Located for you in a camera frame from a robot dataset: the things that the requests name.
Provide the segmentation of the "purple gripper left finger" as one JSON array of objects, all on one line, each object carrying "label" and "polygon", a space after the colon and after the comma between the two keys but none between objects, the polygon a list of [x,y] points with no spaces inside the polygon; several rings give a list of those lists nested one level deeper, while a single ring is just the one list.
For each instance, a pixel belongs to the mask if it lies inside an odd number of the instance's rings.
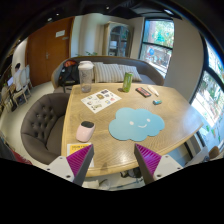
[{"label": "purple gripper left finger", "polygon": [[84,182],[86,173],[94,156],[92,144],[64,157],[59,156],[51,162],[46,170],[78,186]]}]

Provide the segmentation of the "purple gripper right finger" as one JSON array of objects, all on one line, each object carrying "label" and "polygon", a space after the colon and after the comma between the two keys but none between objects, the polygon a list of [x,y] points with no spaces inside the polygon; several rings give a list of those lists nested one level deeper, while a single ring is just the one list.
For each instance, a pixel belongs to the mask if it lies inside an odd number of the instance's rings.
[{"label": "purple gripper right finger", "polygon": [[182,169],[182,166],[171,156],[161,156],[140,144],[135,144],[134,154],[145,184],[150,184]]}]

